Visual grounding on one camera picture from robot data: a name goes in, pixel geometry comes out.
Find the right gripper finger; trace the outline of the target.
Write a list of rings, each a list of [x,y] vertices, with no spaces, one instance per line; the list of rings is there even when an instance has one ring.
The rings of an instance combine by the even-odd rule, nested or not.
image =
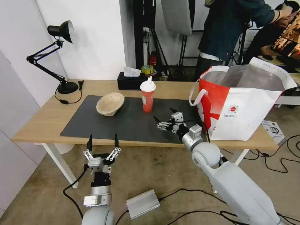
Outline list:
[[[172,111],[172,115],[171,115],[172,120],[174,120],[175,122],[183,122],[184,121],[182,112],[179,112],[178,110],[173,109],[173,108],[170,108],[170,110]]]
[[[157,128],[160,130],[172,130],[173,129],[173,124],[171,122],[162,122],[160,121],[156,116],[153,116],[156,124],[157,124]]]

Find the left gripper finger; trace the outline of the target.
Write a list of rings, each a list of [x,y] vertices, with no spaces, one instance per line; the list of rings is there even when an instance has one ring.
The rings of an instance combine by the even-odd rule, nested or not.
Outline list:
[[[92,155],[92,146],[93,146],[93,136],[92,134],[89,137],[89,140],[87,142],[86,150],[84,150],[82,153],[86,157],[87,161],[89,162],[91,159],[93,159]]]
[[[119,147],[118,136],[117,136],[117,133],[115,133],[115,136],[114,136],[114,149],[109,154],[109,156],[107,157],[107,161],[113,161],[113,160],[115,160],[118,157],[120,151],[121,151],[121,149]]]

